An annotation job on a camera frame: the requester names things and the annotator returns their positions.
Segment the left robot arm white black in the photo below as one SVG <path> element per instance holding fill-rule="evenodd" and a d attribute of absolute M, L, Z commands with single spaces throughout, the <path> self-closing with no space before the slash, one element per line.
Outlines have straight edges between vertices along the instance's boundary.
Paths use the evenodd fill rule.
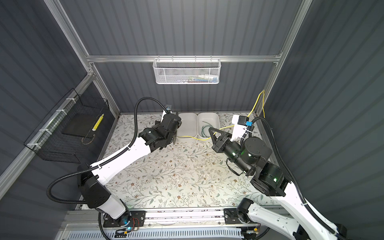
<path fill-rule="evenodd" d="M 119 226 L 127 226 L 132 222 L 132 215 L 128 207 L 106 188 L 106 184 L 136 160 L 156 150 L 166 148 L 174 141 L 177 130 L 182 125 L 182 120 L 177 114 L 162 107 L 161 121 L 156 122 L 151 128 L 145 128 L 139 132 L 138 109 L 140 103 L 145 100 L 146 98 L 143 97 L 135 105 L 134 134 L 131 142 L 107 158 L 52 181 L 46 191 L 47 197 L 51 201 L 60 204 L 86 204 L 100 214 L 109 215 L 118 222 Z M 71 177 L 78 178 L 78 187 L 84 198 L 82 201 L 59 199 L 52 193 L 56 184 Z"/>

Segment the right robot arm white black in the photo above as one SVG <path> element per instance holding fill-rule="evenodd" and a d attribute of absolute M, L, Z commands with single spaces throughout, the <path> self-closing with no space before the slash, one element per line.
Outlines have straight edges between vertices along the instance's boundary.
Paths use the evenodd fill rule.
<path fill-rule="evenodd" d="M 278 202 L 290 214 L 287 218 L 243 198 L 237 207 L 239 220 L 245 224 L 254 222 L 265 225 L 291 240 L 345 240 L 346 228 L 329 221 L 303 196 L 274 138 L 271 147 L 252 136 L 237 142 L 237 138 L 250 135 L 256 121 L 262 121 L 267 126 L 266 119 L 256 117 L 250 121 L 248 117 L 235 115 L 234 120 L 234 129 L 239 133 L 230 134 L 209 128 L 213 150 L 224 153 L 227 162 L 234 163 L 243 174 L 251 177 L 250 183 L 256 190 Z"/>

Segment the white tray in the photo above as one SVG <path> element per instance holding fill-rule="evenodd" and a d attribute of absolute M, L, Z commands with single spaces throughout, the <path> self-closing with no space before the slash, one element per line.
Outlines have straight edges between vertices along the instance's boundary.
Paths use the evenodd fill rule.
<path fill-rule="evenodd" d="M 198 135 L 198 115 L 195 113 L 180 113 L 181 126 L 177 130 L 177 139 L 180 141 L 193 140 Z"/>
<path fill-rule="evenodd" d="M 198 117 L 198 137 L 200 139 L 207 139 L 210 137 L 209 128 L 213 127 L 219 129 L 220 119 L 216 113 L 199 113 Z"/>

